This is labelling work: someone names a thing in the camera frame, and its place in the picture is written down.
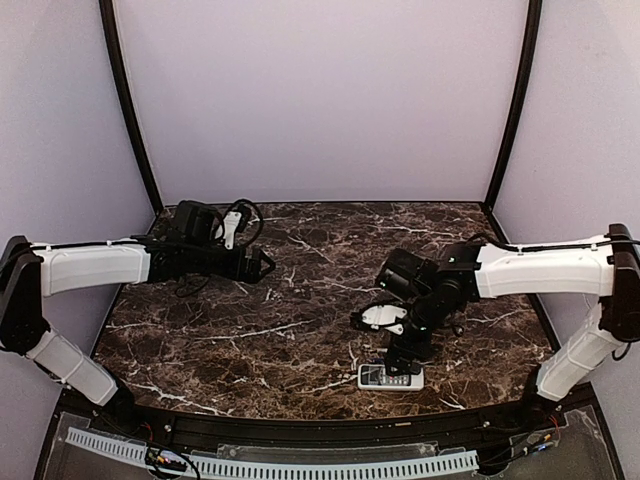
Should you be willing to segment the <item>white remote control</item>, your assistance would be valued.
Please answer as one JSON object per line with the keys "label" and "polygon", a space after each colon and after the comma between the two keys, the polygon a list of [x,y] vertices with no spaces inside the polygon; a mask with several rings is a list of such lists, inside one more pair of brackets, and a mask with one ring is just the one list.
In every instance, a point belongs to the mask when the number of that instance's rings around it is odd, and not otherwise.
{"label": "white remote control", "polygon": [[382,364],[362,364],[358,367],[357,384],[361,390],[420,391],[424,388],[424,372],[390,376]]}

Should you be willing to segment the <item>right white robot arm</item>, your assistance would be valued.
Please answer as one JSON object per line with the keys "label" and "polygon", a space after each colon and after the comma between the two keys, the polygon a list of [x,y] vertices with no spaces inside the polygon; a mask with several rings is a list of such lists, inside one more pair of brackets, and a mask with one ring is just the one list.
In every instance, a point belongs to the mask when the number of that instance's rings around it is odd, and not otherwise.
{"label": "right white robot arm", "polygon": [[509,245],[476,235],[450,245],[442,259],[394,249],[376,278],[401,306],[375,308],[392,332],[390,376],[411,375],[428,356],[431,335],[470,302],[516,294],[595,295],[583,325],[533,376],[533,396],[562,400],[608,355],[639,339],[639,243],[622,224],[607,234],[543,245]]}

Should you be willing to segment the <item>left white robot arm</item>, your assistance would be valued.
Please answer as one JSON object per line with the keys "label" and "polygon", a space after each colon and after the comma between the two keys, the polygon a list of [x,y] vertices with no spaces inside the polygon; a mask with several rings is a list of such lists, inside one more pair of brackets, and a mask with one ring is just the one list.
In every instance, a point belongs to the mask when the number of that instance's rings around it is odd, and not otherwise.
{"label": "left white robot arm", "polygon": [[39,365],[94,405],[117,413],[134,396],[114,374],[92,360],[45,319],[42,301],[67,291],[115,284],[162,283],[188,275],[218,276],[256,284],[274,261],[255,241],[240,242],[250,221],[264,227],[259,208],[247,199],[225,211],[181,201],[168,230],[158,237],[76,244],[36,244],[11,238],[1,257],[1,348]]}

